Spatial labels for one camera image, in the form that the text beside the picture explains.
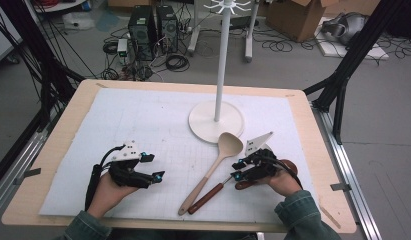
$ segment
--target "cardboard box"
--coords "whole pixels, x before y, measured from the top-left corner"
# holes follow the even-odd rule
[[[132,8],[136,5],[155,5],[155,2],[155,0],[108,0],[108,6]]]
[[[379,2],[380,0],[339,0],[338,4],[326,8],[324,16],[336,17],[341,12],[358,12],[370,16]]]
[[[266,24],[295,42],[314,37],[314,31],[326,7],[338,0],[274,0],[268,9]]]

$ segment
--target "aluminum rail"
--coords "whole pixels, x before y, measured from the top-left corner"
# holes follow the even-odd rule
[[[379,229],[376,226],[376,222],[370,212],[358,180],[355,177],[354,170],[352,169],[349,158],[346,155],[345,148],[343,145],[339,145],[337,143],[336,138],[332,133],[333,121],[330,114],[321,112],[316,108],[313,108],[313,112],[320,118],[321,123],[324,125],[324,129],[322,130],[325,131],[329,144],[332,147],[331,150],[337,162],[337,167],[342,174],[344,183],[350,187],[350,190],[346,193],[350,196],[355,207],[355,211],[360,220],[364,234],[368,240],[381,240],[382,237],[380,236]]]

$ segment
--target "wooden spoon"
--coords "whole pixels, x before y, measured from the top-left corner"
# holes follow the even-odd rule
[[[215,171],[215,169],[223,161],[223,159],[236,156],[242,151],[242,149],[243,143],[235,135],[228,132],[222,133],[220,135],[220,137],[218,138],[218,157],[215,160],[214,164],[212,164],[208,172],[205,174],[205,176],[202,178],[202,180],[198,183],[198,185],[196,185],[189,196],[187,196],[186,200],[184,200],[178,211],[178,214],[180,216],[187,212],[189,207],[193,204],[196,197],[201,192],[202,188],[205,186],[205,183],[208,181],[209,177],[211,177],[211,174]]]

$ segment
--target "black cable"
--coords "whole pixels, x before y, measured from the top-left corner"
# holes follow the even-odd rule
[[[165,61],[165,66],[172,72],[184,72],[190,67],[189,60],[182,55],[170,55]]]

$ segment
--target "white pole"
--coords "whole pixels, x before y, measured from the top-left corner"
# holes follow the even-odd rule
[[[230,6],[232,0],[224,0],[224,4]],[[227,45],[229,42],[229,28],[230,28],[230,8],[223,9],[223,22],[221,24],[221,43],[220,43],[220,61],[218,67],[218,82],[217,82],[217,99],[215,103],[215,117],[214,121],[220,121],[221,98],[223,95],[224,74],[226,71]]]

